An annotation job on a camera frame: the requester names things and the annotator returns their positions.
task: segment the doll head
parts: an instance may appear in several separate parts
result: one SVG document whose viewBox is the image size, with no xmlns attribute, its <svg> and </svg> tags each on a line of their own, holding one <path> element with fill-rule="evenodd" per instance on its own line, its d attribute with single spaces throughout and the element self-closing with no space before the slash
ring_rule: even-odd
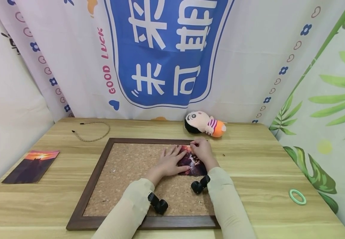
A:
<svg viewBox="0 0 345 239">
<path fill-rule="evenodd" d="M 189 133 L 207 133 L 213 137 L 221 137 L 226 131 L 222 121 L 215 120 L 203 111 L 193 111 L 186 115 L 184 127 Z"/>
<path fill-rule="evenodd" d="M 205 131 L 210 117 L 203 111 L 193 111 L 186 115 L 184 127 L 190 133 L 202 133 Z"/>
</svg>

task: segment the cork board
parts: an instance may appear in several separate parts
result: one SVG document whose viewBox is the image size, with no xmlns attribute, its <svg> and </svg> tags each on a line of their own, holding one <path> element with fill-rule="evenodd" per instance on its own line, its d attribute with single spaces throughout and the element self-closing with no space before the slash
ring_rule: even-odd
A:
<svg viewBox="0 0 345 239">
<path fill-rule="evenodd" d="M 182 139 L 110 138 L 67 225 L 68 230 L 94 230 L 122 197 L 127 186 L 155 165 L 163 148 L 189 144 Z M 193 181 L 201 177 L 163 178 L 155 195 L 168 203 L 163 216 L 150 207 L 139 229 L 220 228 L 205 189 L 196 195 Z"/>
</svg>

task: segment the wooden table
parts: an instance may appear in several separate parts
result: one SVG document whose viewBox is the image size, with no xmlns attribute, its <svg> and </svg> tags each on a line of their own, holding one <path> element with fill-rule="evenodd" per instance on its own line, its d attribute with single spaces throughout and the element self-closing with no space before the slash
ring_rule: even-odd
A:
<svg viewBox="0 0 345 239">
<path fill-rule="evenodd" d="M 84 143 L 85 139 L 108 136 Z M 67 118 L 57 122 L 31 150 L 60 150 L 38 184 L 1 184 L 0 239 L 88 239 L 94 231 L 65 227 L 109 137 L 192 139 L 177 121 Z M 259 124 L 229 123 L 222 139 L 209 138 L 214 153 L 231 176 L 258 238 L 345 238 L 345 227 L 269 130 Z M 299 206 L 288 196 L 301 191 L 308 203 Z M 137 231 L 136 239 L 221 239 L 220 230 Z"/>
</svg>

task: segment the blue heart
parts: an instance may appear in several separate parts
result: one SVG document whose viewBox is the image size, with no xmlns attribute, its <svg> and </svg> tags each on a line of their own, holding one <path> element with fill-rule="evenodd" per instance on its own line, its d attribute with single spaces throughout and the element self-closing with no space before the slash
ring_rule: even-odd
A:
<svg viewBox="0 0 345 239">
<path fill-rule="evenodd" d="M 109 101 L 109 105 L 113 106 L 113 108 L 116 111 L 119 110 L 119 102 L 118 101 L 111 100 L 111 101 Z"/>
</svg>

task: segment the sunset photo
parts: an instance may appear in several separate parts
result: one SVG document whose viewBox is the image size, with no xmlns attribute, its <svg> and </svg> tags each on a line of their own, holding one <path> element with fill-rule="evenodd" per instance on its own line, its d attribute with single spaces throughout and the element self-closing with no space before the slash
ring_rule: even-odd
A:
<svg viewBox="0 0 345 239">
<path fill-rule="evenodd" d="M 30 184 L 40 181 L 59 151 L 30 151 L 2 181 L 4 184 Z"/>
</svg>

